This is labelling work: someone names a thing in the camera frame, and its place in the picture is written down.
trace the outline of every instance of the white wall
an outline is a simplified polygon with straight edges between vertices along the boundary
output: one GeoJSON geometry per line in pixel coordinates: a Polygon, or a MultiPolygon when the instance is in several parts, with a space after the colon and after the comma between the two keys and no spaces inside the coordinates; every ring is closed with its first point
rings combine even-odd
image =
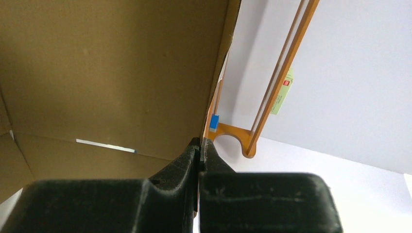
{"type": "Polygon", "coordinates": [[[346,233],[412,232],[412,198],[403,174],[266,138],[256,156],[242,156],[231,136],[215,140],[219,155],[237,172],[309,172],[331,188],[346,233]]]}
{"type": "MultiPolygon", "coordinates": [[[[251,128],[298,3],[242,1],[221,122],[251,128]]],[[[263,137],[412,174],[412,1],[321,0],[292,67],[263,137]]]]}

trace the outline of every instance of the wooden stick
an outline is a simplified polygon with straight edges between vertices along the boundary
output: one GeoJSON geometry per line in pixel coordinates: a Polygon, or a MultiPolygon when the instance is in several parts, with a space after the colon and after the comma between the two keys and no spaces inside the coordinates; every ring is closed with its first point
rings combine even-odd
{"type": "Polygon", "coordinates": [[[205,131],[203,132],[203,137],[204,138],[209,138],[209,130],[210,130],[210,121],[212,120],[212,109],[215,104],[215,99],[216,99],[216,91],[213,94],[212,102],[210,103],[209,110],[207,112],[207,118],[206,118],[206,125],[205,125],[205,131]]]}
{"type": "Polygon", "coordinates": [[[276,100],[276,97],[279,93],[282,83],[285,80],[286,74],[288,73],[289,68],[291,67],[291,64],[296,55],[297,49],[299,48],[299,45],[302,42],[302,38],[306,32],[306,29],[308,28],[308,25],[310,23],[310,20],[312,19],[313,13],[316,10],[319,0],[309,0],[305,8],[305,11],[302,15],[302,19],[299,22],[296,33],[293,37],[293,41],[291,42],[291,46],[286,54],[285,60],[282,62],[284,52],[286,51],[290,37],[292,36],[292,33],[295,29],[296,23],[299,19],[301,10],[303,6],[305,5],[305,2],[306,0],[301,0],[299,4],[299,8],[296,12],[291,29],[289,30],[288,37],[286,38],[285,44],[283,45],[282,52],[275,66],[275,70],[272,74],[271,81],[269,82],[268,89],[266,90],[265,97],[263,98],[262,104],[260,105],[259,112],[257,113],[255,122],[252,126],[251,141],[246,151],[246,154],[248,155],[248,157],[254,156],[254,154],[252,155],[252,153],[254,153],[254,149],[256,148],[256,143],[259,139],[260,134],[262,133],[263,126],[266,123],[270,110],[276,100]],[[279,75],[276,76],[276,73],[279,67],[280,67],[279,75]]]}
{"type": "Polygon", "coordinates": [[[226,62],[224,63],[222,80],[220,80],[220,82],[219,82],[219,89],[218,89],[218,93],[217,93],[217,96],[216,96],[215,109],[213,110],[213,114],[215,114],[215,115],[217,115],[217,112],[218,112],[220,94],[222,92],[223,80],[224,80],[224,77],[226,75],[226,67],[227,67],[227,61],[229,60],[229,53],[230,53],[230,51],[227,53],[226,62]]]}

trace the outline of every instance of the cardboard edge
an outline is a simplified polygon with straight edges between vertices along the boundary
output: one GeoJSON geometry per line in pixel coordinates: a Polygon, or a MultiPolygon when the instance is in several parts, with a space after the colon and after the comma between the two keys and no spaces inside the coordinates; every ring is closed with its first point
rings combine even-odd
{"type": "Polygon", "coordinates": [[[229,3],[227,5],[226,17],[224,21],[223,30],[222,30],[222,38],[221,38],[221,42],[219,46],[218,57],[216,59],[216,66],[215,66],[215,71],[213,74],[213,82],[211,86],[209,87],[210,94],[209,94],[207,109],[205,109],[205,117],[203,121],[203,129],[202,129],[201,135],[204,135],[205,130],[208,129],[208,126],[206,125],[207,115],[208,115],[207,113],[209,111],[210,105],[212,104],[212,99],[216,91],[216,86],[219,81],[218,79],[222,71],[224,61],[226,59],[226,56],[232,44],[233,33],[235,31],[236,22],[238,21],[240,2],[241,0],[229,0],[229,3]]]}
{"type": "Polygon", "coordinates": [[[9,114],[0,87],[0,136],[8,133],[11,129],[9,114]]]}
{"type": "Polygon", "coordinates": [[[149,178],[171,160],[95,145],[16,133],[37,180],[149,178]]]}
{"type": "Polygon", "coordinates": [[[0,203],[34,181],[34,176],[18,148],[7,132],[0,136],[0,203]]]}

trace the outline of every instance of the brown cardboard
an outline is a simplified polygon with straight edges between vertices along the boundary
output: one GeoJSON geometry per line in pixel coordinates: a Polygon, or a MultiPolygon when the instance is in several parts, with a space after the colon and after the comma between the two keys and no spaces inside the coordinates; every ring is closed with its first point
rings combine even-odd
{"type": "Polygon", "coordinates": [[[171,162],[20,133],[15,138],[37,180],[147,178],[171,162]]]}
{"type": "Polygon", "coordinates": [[[6,107],[0,95],[0,136],[5,133],[9,133],[10,130],[11,126],[9,122],[9,117],[7,116],[6,107]]]}
{"type": "Polygon", "coordinates": [[[11,135],[0,136],[0,203],[31,181],[30,169],[11,135]]]}
{"type": "Polygon", "coordinates": [[[36,179],[141,178],[159,171],[202,135],[239,5],[0,2],[0,135],[12,129],[21,149],[17,155],[8,139],[3,147],[14,150],[0,151],[7,161],[1,167],[25,158],[36,179]]]}

